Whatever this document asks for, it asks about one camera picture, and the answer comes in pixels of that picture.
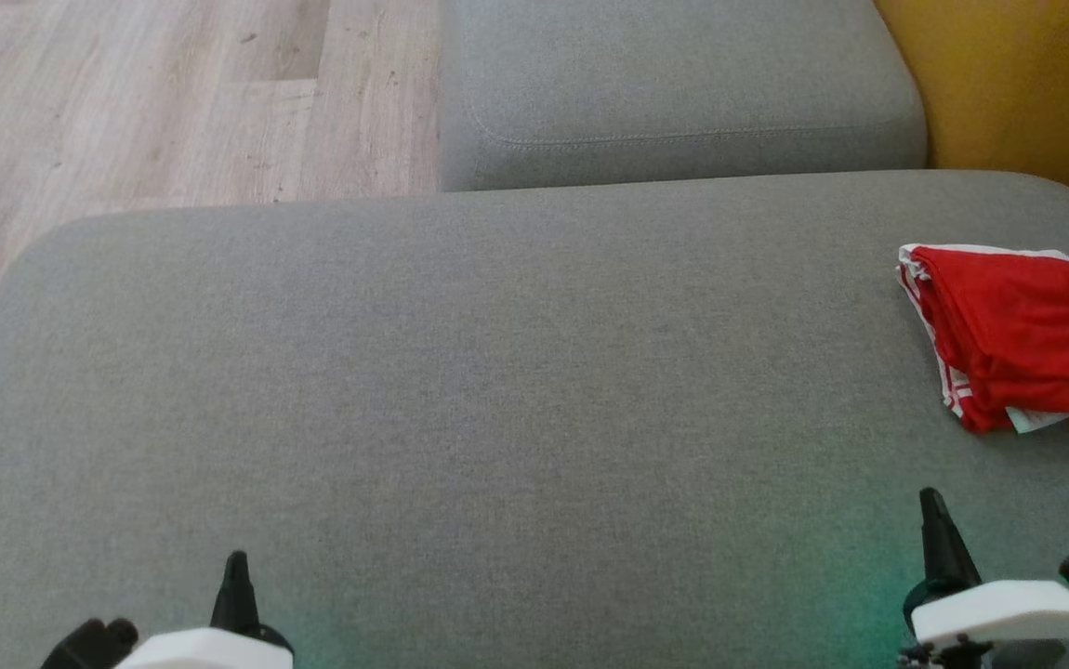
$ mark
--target yellow cushion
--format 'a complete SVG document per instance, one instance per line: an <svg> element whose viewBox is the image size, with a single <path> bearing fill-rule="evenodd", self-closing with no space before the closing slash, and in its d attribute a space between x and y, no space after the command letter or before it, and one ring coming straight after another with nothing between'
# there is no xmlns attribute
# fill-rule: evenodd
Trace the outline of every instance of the yellow cushion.
<svg viewBox="0 0 1069 669"><path fill-rule="evenodd" d="M923 94L930 166L1069 186L1069 0L876 0Z"/></svg>

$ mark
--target folded clothing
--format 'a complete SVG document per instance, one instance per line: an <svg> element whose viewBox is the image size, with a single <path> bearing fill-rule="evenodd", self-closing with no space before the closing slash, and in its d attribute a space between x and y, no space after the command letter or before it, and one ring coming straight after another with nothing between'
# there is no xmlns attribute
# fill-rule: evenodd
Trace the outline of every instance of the folded clothing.
<svg viewBox="0 0 1069 669"><path fill-rule="evenodd" d="M1069 417L1069 258L908 245L899 281L927 327L944 403L972 432Z"/></svg>

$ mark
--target folded red cloth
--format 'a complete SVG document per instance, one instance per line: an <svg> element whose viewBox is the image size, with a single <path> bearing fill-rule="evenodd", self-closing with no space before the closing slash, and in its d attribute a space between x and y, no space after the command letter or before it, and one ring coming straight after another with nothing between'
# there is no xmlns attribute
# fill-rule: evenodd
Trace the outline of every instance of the folded red cloth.
<svg viewBox="0 0 1069 669"><path fill-rule="evenodd" d="M1069 416L1069 258L908 245L899 280L935 347L944 402L972 432Z"/></svg>

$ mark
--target robotic hand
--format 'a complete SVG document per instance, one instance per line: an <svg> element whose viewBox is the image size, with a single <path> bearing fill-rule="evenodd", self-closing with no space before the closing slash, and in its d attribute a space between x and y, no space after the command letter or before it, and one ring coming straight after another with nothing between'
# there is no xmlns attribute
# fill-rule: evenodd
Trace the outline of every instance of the robotic hand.
<svg viewBox="0 0 1069 669"><path fill-rule="evenodd" d="M258 618L258 602L244 551L224 563L207 627L148 639L137 651L139 632L129 620L109 625L89 620L64 638L42 669L291 669L294 651Z"/></svg>
<svg viewBox="0 0 1069 669"><path fill-rule="evenodd" d="M1069 639L1069 558L1055 580L981 584L964 541L933 487L919 495L926 579L902 606L918 640L901 651L899 666L980 669L1050 669Z"/></svg>

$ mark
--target gray sofa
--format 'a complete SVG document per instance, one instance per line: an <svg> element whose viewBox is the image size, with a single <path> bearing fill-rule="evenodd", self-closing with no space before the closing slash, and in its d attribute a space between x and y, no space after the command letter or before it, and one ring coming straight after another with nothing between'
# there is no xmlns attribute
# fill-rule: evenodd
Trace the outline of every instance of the gray sofa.
<svg viewBox="0 0 1069 669"><path fill-rule="evenodd" d="M921 168L871 0L448 0L446 190Z"/></svg>
<svg viewBox="0 0 1069 669"><path fill-rule="evenodd" d="M1069 554L1069 423L939 401L897 246L1069 252L1069 189L892 171L182 209L0 289L0 668L203 625L297 666L890 666L943 491Z"/></svg>

